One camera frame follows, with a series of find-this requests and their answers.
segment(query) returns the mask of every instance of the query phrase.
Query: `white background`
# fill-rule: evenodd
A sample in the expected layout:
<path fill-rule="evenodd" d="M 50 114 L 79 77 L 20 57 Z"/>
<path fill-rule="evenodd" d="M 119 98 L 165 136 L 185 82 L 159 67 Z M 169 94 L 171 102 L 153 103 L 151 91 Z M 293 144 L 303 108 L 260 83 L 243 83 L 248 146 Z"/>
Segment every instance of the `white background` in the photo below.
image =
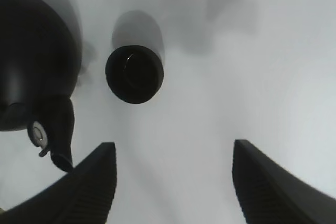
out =
<path fill-rule="evenodd" d="M 231 177 L 236 138 L 336 197 L 335 0 L 44 1 L 71 29 L 77 19 L 82 34 L 74 164 L 101 142 L 117 145 L 108 223 L 245 223 Z M 139 28 L 165 70 L 142 105 L 118 100 L 104 76 L 112 34 L 129 11 L 145 12 L 162 34 L 154 48 L 157 31 Z M 142 38 L 133 31 L 126 42 Z M 0 140 L 0 207 L 63 175 L 25 131 Z"/>

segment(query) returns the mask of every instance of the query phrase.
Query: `black plastic part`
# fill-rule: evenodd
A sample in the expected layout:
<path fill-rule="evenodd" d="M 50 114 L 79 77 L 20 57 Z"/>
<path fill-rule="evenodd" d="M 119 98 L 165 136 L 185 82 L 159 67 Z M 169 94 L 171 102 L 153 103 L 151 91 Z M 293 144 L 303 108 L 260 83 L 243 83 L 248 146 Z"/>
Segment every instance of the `black plastic part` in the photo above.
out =
<path fill-rule="evenodd" d="M 72 170 L 71 139 L 75 116 L 72 102 L 68 97 L 51 97 L 36 102 L 33 117 L 27 131 L 36 146 L 33 136 L 33 123 L 40 123 L 46 131 L 52 162 L 64 172 Z"/>
<path fill-rule="evenodd" d="M 140 104 L 150 100 L 163 82 L 159 57 L 142 46 L 124 46 L 115 50 L 106 64 L 106 79 L 121 100 Z"/>
<path fill-rule="evenodd" d="M 236 140 L 236 195 L 248 224 L 335 224 L 336 201 L 292 176 L 247 140 Z"/>
<path fill-rule="evenodd" d="M 114 143 L 102 143 L 71 173 L 0 215 L 0 224 L 105 224 L 117 186 Z"/>
<path fill-rule="evenodd" d="M 0 3 L 0 131 L 22 130 L 34 102 L 71 96 L 81 51 L 63 20 L 42 0 Z"/>

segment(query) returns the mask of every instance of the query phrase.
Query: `ribbed texture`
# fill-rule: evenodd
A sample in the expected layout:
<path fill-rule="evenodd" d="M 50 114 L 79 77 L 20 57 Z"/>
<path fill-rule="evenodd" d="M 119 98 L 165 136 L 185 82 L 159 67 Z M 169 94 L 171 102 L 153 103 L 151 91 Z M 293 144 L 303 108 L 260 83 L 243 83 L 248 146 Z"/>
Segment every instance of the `ribbed texture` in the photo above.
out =
<path fill-rule="evenodd" d="M 106 156 L 100 162 L 98 170 L 88 176 L 71 209 L 64 217 L 64 224 L 104 224 L 106 223 L 115 192 L 114 173 L 102 173 L 111 170 L 111 160 Z"/>
<path fill-rule="evenodd" d="M 117 185 L 116 149 L 102 143 L 71 173 L 0 215 L 0 224 L 105 224 Z"/>
<path fill-rule="evenodd" d="M 237 142 L 232 174 L 236 195 L 248 224 L 307 224 L 290 208 L 256 161 Z"/>

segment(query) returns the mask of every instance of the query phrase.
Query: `black cup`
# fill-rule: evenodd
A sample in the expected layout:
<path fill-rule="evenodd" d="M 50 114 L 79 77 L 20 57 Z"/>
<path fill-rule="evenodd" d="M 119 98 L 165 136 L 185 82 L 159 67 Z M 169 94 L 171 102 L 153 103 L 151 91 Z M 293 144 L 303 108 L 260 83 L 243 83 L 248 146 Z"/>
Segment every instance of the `black cup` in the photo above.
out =
<path fill-rule="evenodd" d="M 163 82 L 160 57 L 147 47 L 131 45 L 115 50 L 106 64 L 106 79 L 121 100 L 140 104 L 150 100 Z"/>

